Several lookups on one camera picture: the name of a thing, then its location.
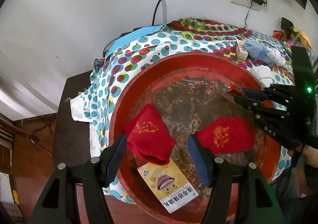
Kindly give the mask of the red gold snack packet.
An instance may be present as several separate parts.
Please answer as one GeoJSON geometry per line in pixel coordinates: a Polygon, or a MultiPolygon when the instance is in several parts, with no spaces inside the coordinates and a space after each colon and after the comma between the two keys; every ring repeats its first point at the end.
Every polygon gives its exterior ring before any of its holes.
{"type": "Polygon", "coordinates": [[[226,92],[228,94],[230,94],[231,96],[233,96],[233,97],[235,97],[235,96],[244,96],[245,95],[245,92],[236,83],[231,83],[228,86],[226,92]]]}

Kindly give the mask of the red sock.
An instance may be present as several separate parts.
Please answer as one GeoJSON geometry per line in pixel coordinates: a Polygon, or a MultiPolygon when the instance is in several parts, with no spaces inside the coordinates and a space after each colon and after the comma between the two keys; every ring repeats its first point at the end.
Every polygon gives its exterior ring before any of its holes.
{"type": "Polygon", "coordinates": [[[170,136],[158,110],[151,103],[124,124],[128,149],[139,158],[156,165],[166,165],[176,141],[170,136]]]}
{"type": "Polygon", "coordinates": [[[247,118],[220,117],[202,130],[196,131],[199,142],[213,154],[251,150],[256,130],[247,118]]]}

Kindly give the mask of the white sock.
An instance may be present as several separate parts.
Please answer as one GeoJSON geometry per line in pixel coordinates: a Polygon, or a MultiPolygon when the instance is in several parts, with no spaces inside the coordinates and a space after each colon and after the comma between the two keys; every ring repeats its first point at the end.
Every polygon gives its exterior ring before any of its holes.
{"type": "Polygon", "coordinates": [[[274,76],[268,66],[260,65],[253,67],[249,72],[259,81],[261,87],[269,87],[274,84],[274,76]]]}
{"type": "Polygon", "coordinates": [[[279,67],[285,66],[286,60],[276,48],[266,48],[269,59],[279,67]]]}

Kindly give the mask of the yellow card box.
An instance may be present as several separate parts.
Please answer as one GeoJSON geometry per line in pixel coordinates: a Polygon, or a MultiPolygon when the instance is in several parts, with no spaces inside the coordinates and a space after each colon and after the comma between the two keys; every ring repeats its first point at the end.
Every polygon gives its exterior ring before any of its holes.
{"type": "Polygon", "coordinates": [[[198,192],[172,159],[166,165],[144,164],[138,172],[169,213],[198,197],[198,192]]]}

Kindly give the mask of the light blue sock left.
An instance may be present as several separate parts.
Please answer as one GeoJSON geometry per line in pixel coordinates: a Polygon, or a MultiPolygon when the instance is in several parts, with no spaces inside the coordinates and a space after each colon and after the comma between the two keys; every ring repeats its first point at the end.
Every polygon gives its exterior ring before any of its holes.
{"type": "Polygon", "coordinates": [[[262,61],[269,67],[273,66],[273,61],[267,55],[266,46],[248,39],[244,42],[243,48],[246,49],[252,59],[262,61]]]}

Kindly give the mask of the small brown white box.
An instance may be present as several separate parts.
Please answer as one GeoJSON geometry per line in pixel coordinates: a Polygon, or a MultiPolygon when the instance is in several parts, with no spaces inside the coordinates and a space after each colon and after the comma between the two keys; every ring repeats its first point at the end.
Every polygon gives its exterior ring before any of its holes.
{"type": "Polygon", "coordinates": [[[236,56],[243,61],[248,57],[248,51],[244,48],[244,43],[243,40],[236,40],[236,56]]]}

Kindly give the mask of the round red tray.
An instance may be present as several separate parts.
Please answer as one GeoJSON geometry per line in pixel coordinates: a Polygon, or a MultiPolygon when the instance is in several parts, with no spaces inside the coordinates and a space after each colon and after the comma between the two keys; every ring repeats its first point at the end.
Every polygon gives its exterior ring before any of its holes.
{"type": "Polygon", "coordinates": [[[190,52],[171,55],[146,67],[123,89],[111,117],[110,141],[123,132],[126,122],[133,119],[146,104],[159,111],[176,145],[171,157],[197,190],[198,197],[181,209],[169,213],[155,197],[138,172],[143,159],[126,151],[118,178],[136,204],[151,216],[165,223],[224,223],[236,213],[238,183],[231,180],[227,191],[227,208],[218,204],[218,194],[210,206],[211,190],[200,180],[188,152],[188,137],[219,117],[245,117],[252,114],[235,104],[227,93],[229,85],[260,89],[260,84],[247,70],[228,60],[207,53],[190,52]]]}

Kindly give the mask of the green red medicine box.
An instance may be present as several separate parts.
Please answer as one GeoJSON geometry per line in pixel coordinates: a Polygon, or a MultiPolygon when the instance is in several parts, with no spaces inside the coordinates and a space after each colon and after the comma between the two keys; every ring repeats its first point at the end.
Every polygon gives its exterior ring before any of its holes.
{"type": "Polygon", "coordinates": [[[291,40],[287,40],[283,44],[283,48],[290,57],[292,56],[292,46],[294,46],[294,43],[291,40]]]}

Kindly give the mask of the red snack bag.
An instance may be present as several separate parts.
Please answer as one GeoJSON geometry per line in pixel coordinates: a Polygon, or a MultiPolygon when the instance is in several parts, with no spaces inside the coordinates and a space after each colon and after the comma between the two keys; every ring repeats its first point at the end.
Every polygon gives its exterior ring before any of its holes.
{"type": "Polygon", "coordinates": [[[278,30],[274,30],[272,37],[277,39],[277,40],[281,40],[283,37],[283,32],[282,31],[278,31],[278,30]]]}

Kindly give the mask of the yellow snack plastic bag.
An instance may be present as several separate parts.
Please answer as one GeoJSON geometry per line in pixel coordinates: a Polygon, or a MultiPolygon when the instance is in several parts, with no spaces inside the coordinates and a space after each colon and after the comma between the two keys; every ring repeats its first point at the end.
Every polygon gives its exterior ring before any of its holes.
{"type": "Polygon", "coordinates": [[[301,29],[294,28],[291,34],[291,41],[296,46],[301,46],[306,49],[309,54],[313,54],[312,44],[308,35],[301,29]]]}

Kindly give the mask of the dark wooden furniture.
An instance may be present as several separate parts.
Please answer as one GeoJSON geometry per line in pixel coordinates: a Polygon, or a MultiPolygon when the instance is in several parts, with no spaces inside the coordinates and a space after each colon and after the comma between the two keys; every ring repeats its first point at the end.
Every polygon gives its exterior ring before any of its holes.
{"type": "Polygon", "coordinates": [[[12,150],[12,186],[17,191],[25,221],[29,221],[45,184],[59,163],[78,165],[90,157],[89,124],[74,121],[70,109],[70,99],[89,87],[89,75],[86,72],[66,80],[57,113],[14,122],[23,131],[35,131],[39,138],[39,147],[35,147],[27,138],[15,135],[12,150]]]}

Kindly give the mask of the blue cloth under tablecloth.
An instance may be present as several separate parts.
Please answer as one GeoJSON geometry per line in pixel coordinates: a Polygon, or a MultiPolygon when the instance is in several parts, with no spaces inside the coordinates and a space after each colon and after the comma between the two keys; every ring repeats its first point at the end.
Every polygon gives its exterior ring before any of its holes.
{"type": "Polygon", "coordinates": [[[135,28],[132,32],[123,33],[118,38],[112,40],[108,45],[105,46],[103,51],[103,56],[107,57],[112,54],[118,48],[125,46],[128,43],[131,43],[134,40],[138,40],[143,36],[153,34],[160,29],[165,27],[165,24],[154,25],[154,26],[144,26],[135,28]]]}

